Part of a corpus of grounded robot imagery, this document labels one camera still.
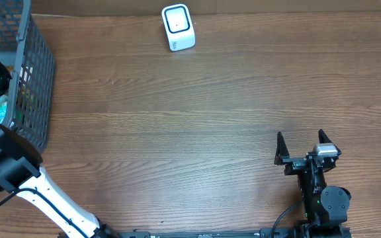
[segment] wooden table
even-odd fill
[[[343,152],[326,181],[353,195],[345,226],[381,237],[381,13],[192,21],[196,46],[171,53],[160,16],[38,19],[57,61],[51,177],[119,231],[259,229],[301,199],[276,133],[301,156],[323,128]],[[0,208],[0,237],[59,231],[20,198]]]

